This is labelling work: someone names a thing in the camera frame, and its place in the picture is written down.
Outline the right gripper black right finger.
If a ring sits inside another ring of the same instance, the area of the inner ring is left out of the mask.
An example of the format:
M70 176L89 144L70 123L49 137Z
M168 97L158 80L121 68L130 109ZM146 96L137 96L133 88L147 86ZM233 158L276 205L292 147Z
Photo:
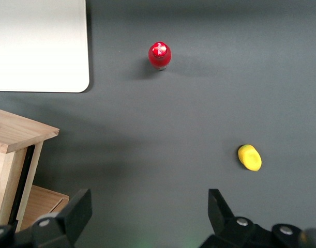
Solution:
M266 230L235 216L218 189L208 190L208 218L214 233L201 247L316 247L316 228L280 223Z

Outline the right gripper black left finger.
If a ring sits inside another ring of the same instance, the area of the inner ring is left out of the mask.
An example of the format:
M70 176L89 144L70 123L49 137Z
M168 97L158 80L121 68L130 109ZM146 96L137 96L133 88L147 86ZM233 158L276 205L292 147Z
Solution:
M60 212L42 215L22 231L0 225L0 247L74 247L92 214L91 190L81 189Z

